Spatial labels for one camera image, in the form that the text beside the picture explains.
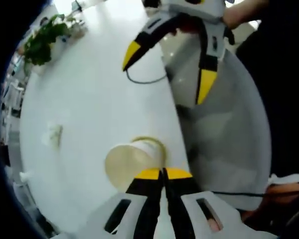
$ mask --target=black cable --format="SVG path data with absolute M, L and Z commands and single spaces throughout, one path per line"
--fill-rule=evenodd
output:
M 258 193 L 229 193 L 229 192 L 213 192 L 214 194 L 220 194 L 220 195 L 232 195 L 232 196 L 248 196 L 248 197 L 270 197 L 270 198 L 275 198 L 275 197 L 287 197 L 287 196 L 292 196 L 292 195 L 297 195 L 299 194 L 299 191 L 291 191 L 291 192 L 284 192 L 284 193 L 263 193 L 263 194 L 258 194 Z
M 126 70 L 126 76 L 128 77 L 128 79 L 130 81 L 132 81 L 133 83 L 135 84 L 140 84 L 140 85 L 150 85 L 150 84 L 154 84 L 156 82 L 159 82 L 161 80 L 163 80 L 165 77 L 167 77 L 167 75 L 164 75 L 163 77 L 159 78 L 159 79 L 156 79 L 156 80 L 153 80 L 153 81 L 147 81 L 147 82 L 141 82 L 141 81 L 135 81 L 133 79 L 130 78 L 130 75 L 129 75 L 129 72 L 128 70 Z

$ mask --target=round table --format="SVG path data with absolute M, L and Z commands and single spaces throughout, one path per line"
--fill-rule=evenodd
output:
M 88 32 L 40 77 L 32 74 L 20 119 L 28 184 L 41 213 L 62 231 L 75 232 L 117 191 L 104 159 L 111 147 L 141 135 L 162 141 L 167 165 L 188 169 L 168 80 L 128 81 L 122 62 L 147 16 L 140 0 L 109 0 L 83 12 Z M 130 70 L 138 81 L 165 75 L 159 46 Z M 59 150 L 43 143 L 51 123 L 61 124 Z

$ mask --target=green leaves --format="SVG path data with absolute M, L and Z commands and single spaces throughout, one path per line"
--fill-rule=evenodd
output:
M 51 44 L 59 36 L 70 35 L 70 29 L 64 22 L 64 14 L 54 15 L 42 26 L 36 35 L 32 35 L 24 45 L 26 62 L 33 65 L 44 65 L 51 60 Z

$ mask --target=potted plant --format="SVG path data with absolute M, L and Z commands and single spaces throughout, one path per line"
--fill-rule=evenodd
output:
M 42 66 L 51 61 L 51 52 L 56 41 L 62 41 L 71 35 L 67 23 L 72 18 L 66 19 L 63 14 L 54 15 L 35 34 L 30 36 L 24 45 L 24 72 L 29 74 L 29 63 Z

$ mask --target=white table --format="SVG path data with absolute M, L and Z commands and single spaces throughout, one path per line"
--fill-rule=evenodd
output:
M 24 171 L 38 208 L 61 230 L 75 232 L 116 193 L 104 170 L 108 150 L 150 135 L 167 147 L 167 164 L 188 170 L 167 79 L 129 82 L 125 51 L 147 20 L 141 0 L 109 0 L 84 12 L 89 31 L 43 77 L 32 75 L 20 120 Z M 165 74 L 156 46 L 130 76 L 149 81 Z M 45 146 L 49 122 L 63 125 L 59 151 Z

